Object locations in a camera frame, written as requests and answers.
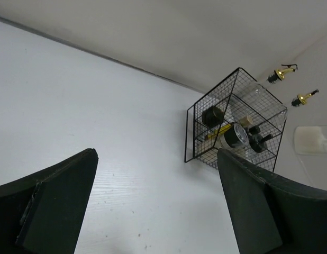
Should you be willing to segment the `spice jar black lid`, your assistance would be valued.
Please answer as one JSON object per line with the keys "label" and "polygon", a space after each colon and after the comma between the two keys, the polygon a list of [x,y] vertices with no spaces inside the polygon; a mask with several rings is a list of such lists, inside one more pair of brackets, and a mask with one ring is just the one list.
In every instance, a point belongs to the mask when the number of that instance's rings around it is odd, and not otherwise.
{"label": "spice jar black lid", "polygon": [[216,148],[235,149],[246,147],[249,144],[248,135],[239,123],[233,123],[228,130],[217,137]]}

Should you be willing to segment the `clear glass oil bottle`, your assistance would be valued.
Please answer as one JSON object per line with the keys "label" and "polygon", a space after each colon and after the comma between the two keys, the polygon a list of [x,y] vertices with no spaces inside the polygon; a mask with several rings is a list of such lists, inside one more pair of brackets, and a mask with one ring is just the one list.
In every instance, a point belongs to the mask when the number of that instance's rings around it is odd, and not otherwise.
{"label": "clear glass oil bottle", "polygon": [[285,109],[283,109],[278,114],[278,121],[280,123],[284,123],[287,119],[288,114],[293,109],[306,105],[308,99],[311,98],[312,96],[314,96],[315,94],[317,94],[318,92],[319,92],[319,90],[316,89],[307,94],[297,94],[290,102],[284,104]]}

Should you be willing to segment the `glass bottle with dark liquid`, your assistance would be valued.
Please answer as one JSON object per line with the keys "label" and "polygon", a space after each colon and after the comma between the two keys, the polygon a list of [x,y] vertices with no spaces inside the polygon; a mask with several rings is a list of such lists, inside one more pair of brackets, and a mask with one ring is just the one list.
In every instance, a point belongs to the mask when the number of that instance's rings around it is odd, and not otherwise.
{"label": "glass bottle with dark liquid", "polygon": [[282,65],[282,68],[275,69],[271,74],[261,81],[252,82],[247,86],[242,100],[250,105],[255,104],[271,85],[283,81],[287,74],[295,72],[298,64]]}

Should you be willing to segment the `brown spice jar black cap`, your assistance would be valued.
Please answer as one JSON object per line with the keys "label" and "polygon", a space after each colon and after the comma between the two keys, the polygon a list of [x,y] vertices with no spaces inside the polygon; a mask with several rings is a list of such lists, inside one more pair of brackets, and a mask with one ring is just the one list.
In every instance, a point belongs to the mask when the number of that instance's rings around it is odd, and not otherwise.
{"label": "brown spice jar black cap", "polygon": [[213,128],[222,123],[224,112],[216,106],[211,106],[202,113],[202,123],[208,128]]}

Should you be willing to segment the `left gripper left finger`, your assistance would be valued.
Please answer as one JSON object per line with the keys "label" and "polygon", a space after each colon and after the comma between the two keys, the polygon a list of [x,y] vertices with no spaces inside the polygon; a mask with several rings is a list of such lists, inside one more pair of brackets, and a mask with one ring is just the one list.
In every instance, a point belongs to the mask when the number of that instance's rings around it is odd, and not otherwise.
{"label": "left gripper left finger", "polygon": [[0,186],[0,253],[74,253],[98,166],[95,149]]}

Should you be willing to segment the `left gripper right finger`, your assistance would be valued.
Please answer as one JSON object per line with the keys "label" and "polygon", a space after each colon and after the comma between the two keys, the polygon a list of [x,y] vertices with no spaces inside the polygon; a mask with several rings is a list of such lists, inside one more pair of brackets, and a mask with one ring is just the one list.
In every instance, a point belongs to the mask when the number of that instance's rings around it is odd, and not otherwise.
{"label": "left gripper right finger", "polygon": [[217,152],[217,164],[240,253],[327,253],[327,190],[226,149]]}

